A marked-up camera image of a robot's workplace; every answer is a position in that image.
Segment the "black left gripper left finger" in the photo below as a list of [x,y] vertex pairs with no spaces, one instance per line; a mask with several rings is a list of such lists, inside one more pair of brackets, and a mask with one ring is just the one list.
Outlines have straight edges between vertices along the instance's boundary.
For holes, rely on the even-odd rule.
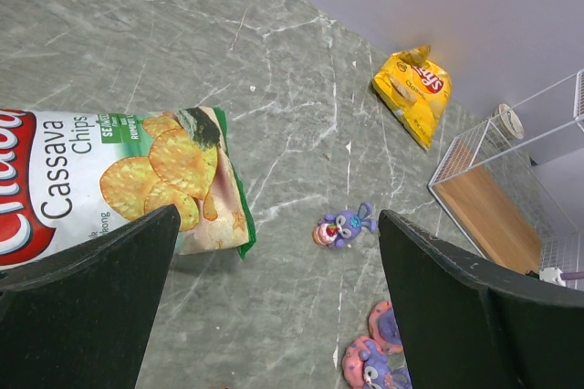
[[179,224],[167,205],[2,271],[2,387],[134,387]]

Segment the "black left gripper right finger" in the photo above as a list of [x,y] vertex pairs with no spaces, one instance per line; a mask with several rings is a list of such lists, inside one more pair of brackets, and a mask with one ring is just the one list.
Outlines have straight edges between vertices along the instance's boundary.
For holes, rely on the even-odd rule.
[[582,387],[582,291],[498,266],[391,210],[379,230],[413,387]]

